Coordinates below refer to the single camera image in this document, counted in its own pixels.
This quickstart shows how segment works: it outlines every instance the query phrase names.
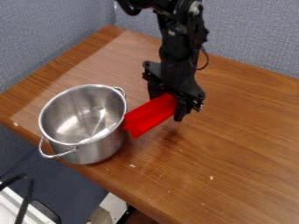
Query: pot rim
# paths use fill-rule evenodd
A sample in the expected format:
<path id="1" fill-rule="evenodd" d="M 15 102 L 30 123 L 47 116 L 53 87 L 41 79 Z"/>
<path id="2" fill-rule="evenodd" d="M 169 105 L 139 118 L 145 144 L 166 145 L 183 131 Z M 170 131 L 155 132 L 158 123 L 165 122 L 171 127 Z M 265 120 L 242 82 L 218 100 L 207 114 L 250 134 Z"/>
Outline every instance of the pot rim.
<path id="1" fill-rule="evenodd" d="M 62 97 L 63 95 L 66 95 L 69 92 L 77 90 L 77 89 L 81 89 L 81 88 L 86 88 L 86 87 L 94 87 L 94 88 L 109 88 L 110 90 L 113 90 L 122 98 L 122 101 L 125 103 L 125 112 L 123 112 L 123 116 L 122 116 L 122 119 L 121 121 L 118 122 L 118 125 L 114 127 L 114 129 L 103 136 L 99 136 L 99 137 L 91 137 L 91 139 L 85 142 L 85 143 L 65 143 L 59 140 L 57 140 L 55 138 L 53 138 L 47 132 L 45 131 L 43 129 L 43 114 L 45 114 L 45 111 L 46 109 L 51 106 L 53 102 L 59 98 Z M 46 105 L 43 106 L 42 108 L 42 112 L 41 112 L 41 115 L 39 115 L 39 127 L 41 127 L 41 131 L 42 131 L 42 134 L 43 136 L 53 142 L 55 142 L 57 144 L 62 144 L 62 145 L 66 145 L 66 146 L 79 146 L 79 145 L 86 145 L 86 144 L 91 144 L 91 143 L 95 143 L 98 140 L 109 137 L 114 132 L 115 130 L 119 128 L 119 126 L 122 125 L 126 117 L 126 112 L 127 112 L 127 100 L 126 100 L 126 96 L 121 94 L 121 92 L 114 88 L 114 87 L 110 87 L 107 85 L 102 85 L 102 84 L 86 84 L 86 85 L 82 85 L 82 86 L 77 86 L 77 87 L 73 87 L 73 88 L 69 88 L 66 89 L 65 91 L 62 91 L 59 94 L 57 94 L 51 99 L 50 101 L 46 103 Z"/>

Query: stainless steel pot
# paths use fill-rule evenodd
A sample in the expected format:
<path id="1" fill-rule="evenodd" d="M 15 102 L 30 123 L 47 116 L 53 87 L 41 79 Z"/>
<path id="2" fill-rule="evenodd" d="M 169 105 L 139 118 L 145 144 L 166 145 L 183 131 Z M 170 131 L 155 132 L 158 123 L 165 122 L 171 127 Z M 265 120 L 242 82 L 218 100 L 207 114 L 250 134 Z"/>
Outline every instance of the stainless steel pot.
<path id="1" fill-rule="evenodd" d="M 63 158 L 79 165 L 110 158 L 126 141 L 126 92 L 121 87 L 85 85 L 58 94 L 39 117 L 42 156 Z M 55 154 L 43 152 L 49 139 Z"/>

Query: table surface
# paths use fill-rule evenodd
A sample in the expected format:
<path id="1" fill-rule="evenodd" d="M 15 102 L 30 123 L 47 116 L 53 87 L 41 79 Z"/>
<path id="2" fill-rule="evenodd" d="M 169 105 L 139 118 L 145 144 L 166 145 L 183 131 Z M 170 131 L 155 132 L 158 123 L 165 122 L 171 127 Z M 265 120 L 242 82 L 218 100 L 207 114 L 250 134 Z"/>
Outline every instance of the table surface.
<path id="1" fill-rule="evenodd" d="M 38 145 L 43 105 L 89 83 L 122 87 L 137 108 L 159 44 L 105 28 L 2 94 L 2 123 Z M 106 162 L 69 166 L 162 223 L 298 223 L 299 80 L 213 55 L 197 80 L 201 113 L 166 121 Z"/>

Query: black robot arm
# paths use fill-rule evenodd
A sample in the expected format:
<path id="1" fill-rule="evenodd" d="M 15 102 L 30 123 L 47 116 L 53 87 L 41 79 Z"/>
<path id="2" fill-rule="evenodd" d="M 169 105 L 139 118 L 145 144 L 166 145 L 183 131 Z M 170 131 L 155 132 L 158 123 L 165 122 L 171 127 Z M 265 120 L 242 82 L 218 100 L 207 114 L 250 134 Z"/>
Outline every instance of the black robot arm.
<path id="1" fill-rule="evenodd" d="M 181 121 L 193 109 L 201 110 L 206 98 L 195 81 L 202 44 L 209 30 L 202 17 L 202 0 L 118 0 L 129 15 L 153 8 L 163 35 L 161 63 L 145 62 L 145 79 L 151 99 L 170 93 L 178 99 L 174 120 Z"/>

